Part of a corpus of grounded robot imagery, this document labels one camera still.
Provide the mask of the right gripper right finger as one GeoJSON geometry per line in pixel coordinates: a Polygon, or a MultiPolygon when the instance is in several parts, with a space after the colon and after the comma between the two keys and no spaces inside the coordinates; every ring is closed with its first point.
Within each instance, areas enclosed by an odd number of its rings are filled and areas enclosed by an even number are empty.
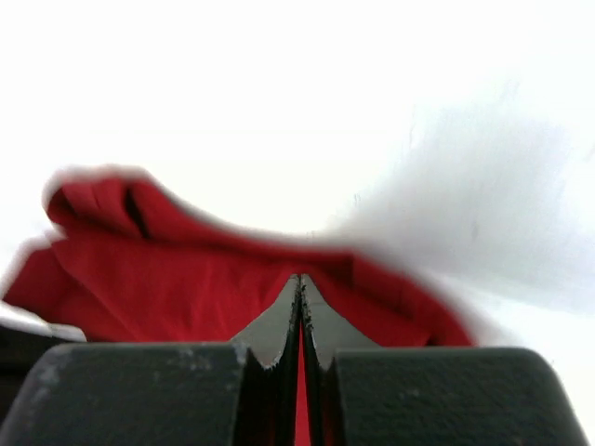
{"type": "Polygon", "coordinates": [[[526,348],[382,348],[299,280],[313,445],[584,445],[562,383],[526,348]]]}

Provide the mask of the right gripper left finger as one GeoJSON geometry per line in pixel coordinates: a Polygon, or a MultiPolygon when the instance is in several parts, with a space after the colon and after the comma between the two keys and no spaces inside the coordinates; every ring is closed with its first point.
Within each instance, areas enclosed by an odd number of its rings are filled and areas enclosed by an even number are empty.
{"type": "Polygon", "coordinates": [[[228,343],[62,343],[7,370],[5,445],[291,445],[299,279],[228,343]]]}

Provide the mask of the red t shirt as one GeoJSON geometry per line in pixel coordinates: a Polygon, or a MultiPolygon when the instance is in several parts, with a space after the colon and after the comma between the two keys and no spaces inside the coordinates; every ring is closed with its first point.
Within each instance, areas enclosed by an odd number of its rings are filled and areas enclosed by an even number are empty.
{"type": "MultiPolygon", "coordinates": [[[[228,343],[247,335],[291,277],[383,347],[467,347],[425,290],[348,252],[268,242],[193,217],[145,177],[70,177],[46,203],[57,228],[26,244],[10,306],[81,330],[62,343],[228,343]]],[[[299,301],[295,441],[310,445],[299,301]]]]}

